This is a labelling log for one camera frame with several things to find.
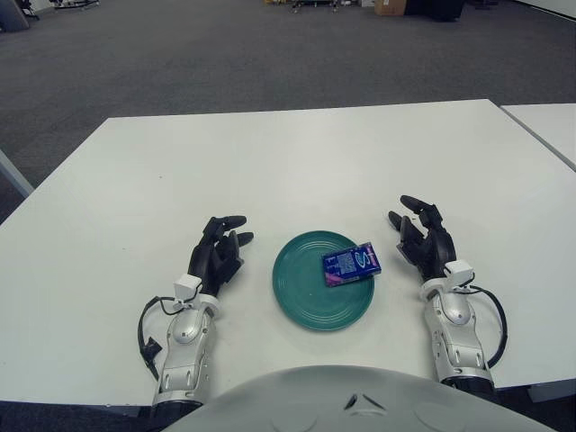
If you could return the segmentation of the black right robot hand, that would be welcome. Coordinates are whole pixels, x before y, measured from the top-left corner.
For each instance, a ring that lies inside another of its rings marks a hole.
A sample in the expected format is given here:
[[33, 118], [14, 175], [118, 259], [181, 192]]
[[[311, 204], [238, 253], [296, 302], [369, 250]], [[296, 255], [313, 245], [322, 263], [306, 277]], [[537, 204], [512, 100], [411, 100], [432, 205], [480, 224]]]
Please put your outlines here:
[[397, 249], [418, 269], [423, 282], [444, 278], [445, 265], [456, 260], [456, 253], [453, 239], [442, 224], [439, 210], [434, 204], [409, 195], [402, 195], [400, 202], [418, 216], [427, 233], [423, 234], [409, 216], [389, 211], [389, 222], [400, 234]]

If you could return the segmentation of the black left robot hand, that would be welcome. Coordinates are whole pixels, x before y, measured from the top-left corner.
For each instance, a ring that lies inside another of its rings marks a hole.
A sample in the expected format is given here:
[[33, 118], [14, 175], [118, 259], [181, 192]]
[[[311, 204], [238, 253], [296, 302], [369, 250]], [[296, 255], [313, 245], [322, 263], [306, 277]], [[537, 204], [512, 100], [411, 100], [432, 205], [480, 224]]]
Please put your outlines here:
[[246, 223], [242, 215], [211, 217], [207, 222], [188, 266], [188, 274], [202, 280], [200, 293], [218, 297], [221, 287], [243, 266], [240, 249], [253, 240], [254, 233], [237, 233], [236, 228]]

